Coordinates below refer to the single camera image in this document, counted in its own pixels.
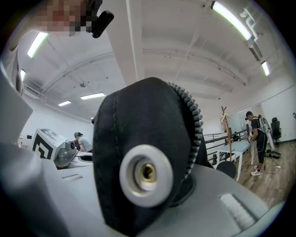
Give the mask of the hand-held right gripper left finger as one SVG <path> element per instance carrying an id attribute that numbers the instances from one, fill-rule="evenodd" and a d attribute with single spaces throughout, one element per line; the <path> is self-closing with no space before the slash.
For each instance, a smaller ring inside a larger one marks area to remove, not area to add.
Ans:
<path id="1" fill-rule="evenodd" d="M 0 233 L 16 237 L 106 237 L 91 166 L 58 170 L 20 148 L 31 108 L 0 73 Z"/>

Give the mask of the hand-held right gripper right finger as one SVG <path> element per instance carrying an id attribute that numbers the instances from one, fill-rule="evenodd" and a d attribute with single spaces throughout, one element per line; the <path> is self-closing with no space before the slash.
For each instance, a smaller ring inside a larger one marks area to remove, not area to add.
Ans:
<path id="1" fill-rule="evenodd" d="M 265 202 L 221 171 L 195 165 L 196 186 L 181 205 L 166 209 L 148 228 L 149 237 L 259 237 L 284 202 Z"/>

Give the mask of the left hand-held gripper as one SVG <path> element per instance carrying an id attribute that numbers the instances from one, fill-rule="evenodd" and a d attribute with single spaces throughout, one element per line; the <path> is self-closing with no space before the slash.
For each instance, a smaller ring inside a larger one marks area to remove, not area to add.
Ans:
<path id="1" fill-rule="evenodd" d="M 58 168 L 66 168 L 74 159 L 77 163 L 92 162 L 93 154 L 78 152 L 74 141 L 51 129 L 36 129 L 32 150 L 38 157 L 51 160 Z"/>

